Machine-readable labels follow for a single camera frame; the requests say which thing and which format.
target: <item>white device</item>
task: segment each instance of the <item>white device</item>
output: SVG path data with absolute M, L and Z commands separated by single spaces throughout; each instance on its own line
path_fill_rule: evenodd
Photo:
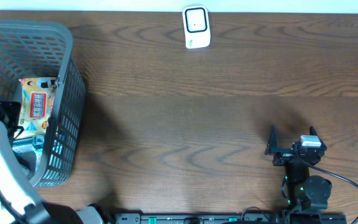
M 183 12 L 185 44 L 188 49 L 207 47 L 211 42 L 208 11 L 204 6 L 186 7 Z

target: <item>wooden table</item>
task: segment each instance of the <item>wooden table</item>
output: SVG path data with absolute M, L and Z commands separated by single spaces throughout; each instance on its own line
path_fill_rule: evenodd
M 0 11 L 57 21 L 88 86 L 75 168 L 50 202 L 111 211 L 242 212 L 287 204 L 270 126 L 290 146 L 312 124 L 318 164 L 358 183 L 358 15 L 211 13 L 211 45 L 187 50 L 180 13 Z M 358 190 L 334 177 L 350 223 Z

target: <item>gray plastic basket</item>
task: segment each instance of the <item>gray plastic basket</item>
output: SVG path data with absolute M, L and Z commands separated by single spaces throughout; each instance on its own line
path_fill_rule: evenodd
M 60 185 L 73 167 L 85 85 L 71 57 L 73 36 L 54 22 L 0 21 L 0 100 L 12 100 L 19 78 L 58 77 L 44 150 L 30 183 Z

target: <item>green connector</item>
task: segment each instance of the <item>green connector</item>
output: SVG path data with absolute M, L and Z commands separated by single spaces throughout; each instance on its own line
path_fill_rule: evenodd
M 149 224 L 157 224 L 157 218 L 149 218 Z

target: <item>white background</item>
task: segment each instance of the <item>white background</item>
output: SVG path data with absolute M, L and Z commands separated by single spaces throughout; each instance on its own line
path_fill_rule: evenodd
M 210 12 L 358 13 L 358 0 L 0 0 L 0 9 L 180 12 L 196 4 Z

